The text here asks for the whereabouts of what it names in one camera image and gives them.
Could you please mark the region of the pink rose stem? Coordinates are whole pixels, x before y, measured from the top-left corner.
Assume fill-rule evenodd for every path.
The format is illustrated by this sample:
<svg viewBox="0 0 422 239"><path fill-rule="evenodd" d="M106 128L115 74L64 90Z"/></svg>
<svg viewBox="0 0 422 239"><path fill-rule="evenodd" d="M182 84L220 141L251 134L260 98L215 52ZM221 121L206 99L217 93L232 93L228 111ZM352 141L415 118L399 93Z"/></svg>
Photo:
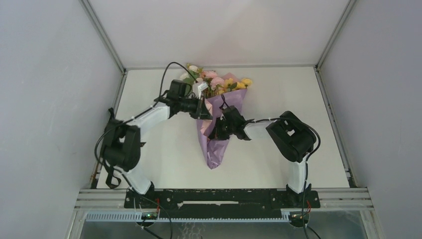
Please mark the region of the pink rose stem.
<svg viewBox="0 0 422 239"><path fill-rule="evenodd" d="M204 80L209 82L212 90L222 88L224 86L224 79L221 78L215 71L203 71L202 77Z"/></svg>

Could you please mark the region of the pink wrapping paper sheet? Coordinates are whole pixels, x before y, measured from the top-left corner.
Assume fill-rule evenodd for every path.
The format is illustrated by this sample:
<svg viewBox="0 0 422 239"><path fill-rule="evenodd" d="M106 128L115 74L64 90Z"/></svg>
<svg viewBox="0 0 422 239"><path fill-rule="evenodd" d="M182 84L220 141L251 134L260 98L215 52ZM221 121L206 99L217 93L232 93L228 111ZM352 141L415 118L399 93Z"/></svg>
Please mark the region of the pink wrapping paper sheet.
<svg viewBox="0 0 422 239"><path fill-rule="evenodd" d="M242 105L251 85L247 79L240 80L234 74L217 76L214 71L204 72L202 78L211 86L205 93L205 104L211 111L211 120L197 120L198 140L209 169L216 169L223 161L232 132L223 111L235 107L242 112Z"/></svg>

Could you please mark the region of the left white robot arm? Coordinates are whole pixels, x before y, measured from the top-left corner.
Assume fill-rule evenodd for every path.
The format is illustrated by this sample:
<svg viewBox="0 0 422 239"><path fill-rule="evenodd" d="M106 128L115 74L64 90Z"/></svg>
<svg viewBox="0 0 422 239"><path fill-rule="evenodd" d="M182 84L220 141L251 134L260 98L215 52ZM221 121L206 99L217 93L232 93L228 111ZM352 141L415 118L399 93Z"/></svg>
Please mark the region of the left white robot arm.
<svg viewBox="0 0 422 239"><path fill-rule="evenodd" d="M183 69L194 82L172 80L169 89L160 89L153 104L141 113L127 120L118 120L110 108L110 118L94 147L96 161L107 172L106 185L115 189L125 180L137 193L136 201L145 208L155 203L156 195L149 190L153 183L143 175L139 165L141 148L145 145L141 140L142 133L179 112L188 113L196 120L212 119L211 107L203 94L209 83L199 81L192 70Z"/></svg>

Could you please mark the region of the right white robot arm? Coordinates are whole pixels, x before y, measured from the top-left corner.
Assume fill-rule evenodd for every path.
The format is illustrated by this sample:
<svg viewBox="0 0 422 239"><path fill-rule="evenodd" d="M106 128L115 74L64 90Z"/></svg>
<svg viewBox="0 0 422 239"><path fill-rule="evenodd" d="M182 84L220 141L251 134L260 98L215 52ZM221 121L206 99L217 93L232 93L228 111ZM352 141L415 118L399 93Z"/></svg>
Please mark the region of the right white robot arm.
<svg viewBox="0 0 422 239"><path fill-rule="evenodd" d="M245 141L272 139L282 156L289 161L288 202L293 207L301 207L312 189L308 182L308 160L320 148L318 132L291 111L285 111L277 118L246 120L238 108L227 104L224 96L221 99L221 116L216 121L211 138L226 140L234 135Z"/></svg>

